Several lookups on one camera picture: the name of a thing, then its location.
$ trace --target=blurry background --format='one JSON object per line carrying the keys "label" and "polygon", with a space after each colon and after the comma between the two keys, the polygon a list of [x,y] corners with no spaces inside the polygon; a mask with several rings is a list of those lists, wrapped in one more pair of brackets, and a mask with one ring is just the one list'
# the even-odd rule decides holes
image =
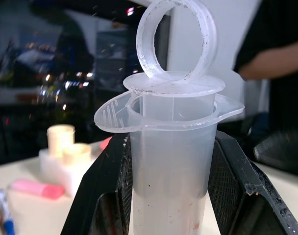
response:
{"label": "blurry background", "polygon": [[[94,113],[142,72],[135,41],[145,9],[120,0],[0,1],[0,164],[37,156],[53,124],[74,125],[76,142],[110,136]],[[164,68],[169,23],[166,16],[156,34]]]}
{"label": "blurry background", "polygon": [[[212,12],[219,50],[210,73],[224,80],[222,94],[246,111],[219,128],[239,129],[245,117],[268,106],[267,84],[245,83],[231,69],[259,0],[202,1]],[[68,123],[76,142],[108,137],[93,123],[98,107],[125,91],[139,65],[135,37],[149,0],[0,0],[0,164],[37,156],[46,129]],[[189,72],[201,53],[197,20],[172,9],[155,36],[164,69]]]}

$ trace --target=small cylindrical container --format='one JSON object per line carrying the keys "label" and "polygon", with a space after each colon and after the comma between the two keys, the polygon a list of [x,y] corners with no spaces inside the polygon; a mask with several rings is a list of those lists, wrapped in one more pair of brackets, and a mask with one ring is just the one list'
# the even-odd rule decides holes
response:
{"label": "small cylindrical container", "polygon": [[63,164],[76,165],[88,163],[91,158],[91,146],[86,143],[75,143],[63,149]]}
{"label": "small cylindrical container", "polygon": [[54,125],[48,128],[49,155],[61,159],[63,149],[74,144],[75,128],[71,125]]}

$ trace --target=circular ring handle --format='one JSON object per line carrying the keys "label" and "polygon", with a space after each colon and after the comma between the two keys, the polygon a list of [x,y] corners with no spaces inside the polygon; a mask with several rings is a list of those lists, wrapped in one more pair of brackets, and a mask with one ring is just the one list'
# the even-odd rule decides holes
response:
{"label": "circular ring handle", "polygon": [[164,14],[176,6],[184,6],[196,16],[203,35],[202,51],[196,67],[185,77],[199,78],[212,64],[217,50],[217,31],[211,13],[198,0],[157,0],[144,12],[137,29],[136,49],[141,67],[149,78],[171,80],[159,65],[154,49],[154,35]]}

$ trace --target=blue marker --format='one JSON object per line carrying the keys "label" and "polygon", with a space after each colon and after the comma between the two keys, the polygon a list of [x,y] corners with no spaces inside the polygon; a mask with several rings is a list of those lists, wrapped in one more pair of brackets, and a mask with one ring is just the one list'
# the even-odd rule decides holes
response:
{"label": "blue marker", "polygon": [[0,213],[6,235],[15,235],[13,219],[3,189],[0,189]]}

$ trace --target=black shirt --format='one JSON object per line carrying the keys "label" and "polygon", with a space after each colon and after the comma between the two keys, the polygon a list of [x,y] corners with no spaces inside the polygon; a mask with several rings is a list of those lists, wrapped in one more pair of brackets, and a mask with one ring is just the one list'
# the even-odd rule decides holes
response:
{"label": "black shirt", "polygon": [[[262,0],[236,59],[235,71],[258,53],[298,42],[298,0]],[[298,72],[271,81],[271,130],[298,129]]]}

